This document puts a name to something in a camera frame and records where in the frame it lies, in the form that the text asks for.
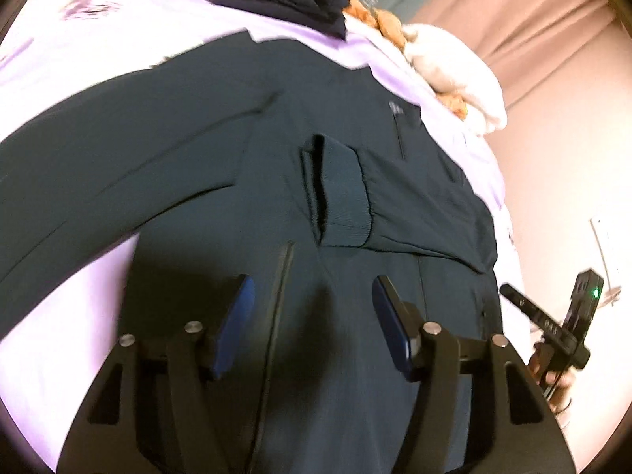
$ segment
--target curtain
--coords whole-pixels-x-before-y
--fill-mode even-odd
[[[412,22],[467,44],[498,77],[509,108],[614,19],[608,0],[430,0]]]

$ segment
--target silver screw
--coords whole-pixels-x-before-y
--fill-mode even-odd
[[[134,342],[136,342],[136,338],[131,333],[127,333],[119,338],[119,344],[121,344],[123,348],[130,347]]]
[[[438,322],[428,321],[423,325],[423,331],[430,335],[439,335],[441,333],[441,325]]]
[[[510,343],[505,335],[500,334],[495,334],[492,337],[492,342],[494,343],[494,346],[498,346],[499,348],[504,348]]]
[[[200,332],[203,326],[200,321],[189,321],[184,325],[184,331],[190,334]]]

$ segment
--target jacket zipper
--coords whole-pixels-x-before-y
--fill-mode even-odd
[[[395,135],[397,136],[397,143],[399,144],[399,155],[402,160],[406,159],[404,155],[404,143],[401,137],[401,128],[399,126],[399,116],[403,115],[404,110],[395,102],[390,102],[391,112],[393,112],[393,123],[395,125]]]
[[[268,344],[265,350],[265,360],[263,364],[263,384],[261,385],[261,396],[255,419],[255,438],[250,448],[250,453],[246,461],[246,474],[252,474],[257,464],[258,452],[261,449],[263,440],[263,429],[265,428],[265,417],[267,413],[268,397],[270,396],[270,386],[272,384],[274,354],[276,352],[277,339],[279,337],[280,317],[283,310],[285,287],[290,276],[290,267],[294,256],[293,242],[286,243],[280,251],[279,264],[271,293],[270,303],[274,306],[273,324],[270,329]]]

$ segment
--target human hand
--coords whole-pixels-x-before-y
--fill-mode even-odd
[[[542,365],[540,361],[542,358],[543,345],[544,344],[542,342],[537,342],[535,344],[535,353],[533,353],[533,356],[529,360],[529,365],[527,366],[529,367],[529,372],[531,372],[533,378],[535,378],[538,383],[544,374],[542,372]],[[548,372],[546,382],[548,384],[553,384],[558,374],[559,373],[557,372]],[[555,391],[549,400],[549,406],[551,407],[551,410],[562,429],[567,426],[571,419],[571,403],[573,402],[571,391],[576,379],[574,369],[570,368],[563,372],[557,382],[557,388],[555,388]]]

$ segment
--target wall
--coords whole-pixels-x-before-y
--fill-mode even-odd
[[[527,294],[563,318],[577,273],[604,275],[589,219],[606,215],[624,292],[598,310],[592,359],[574,392],[566,435],[578,469],[606,443],[632,401],[632,40],[612,24],[509,112],[489,136],[507,184]]]

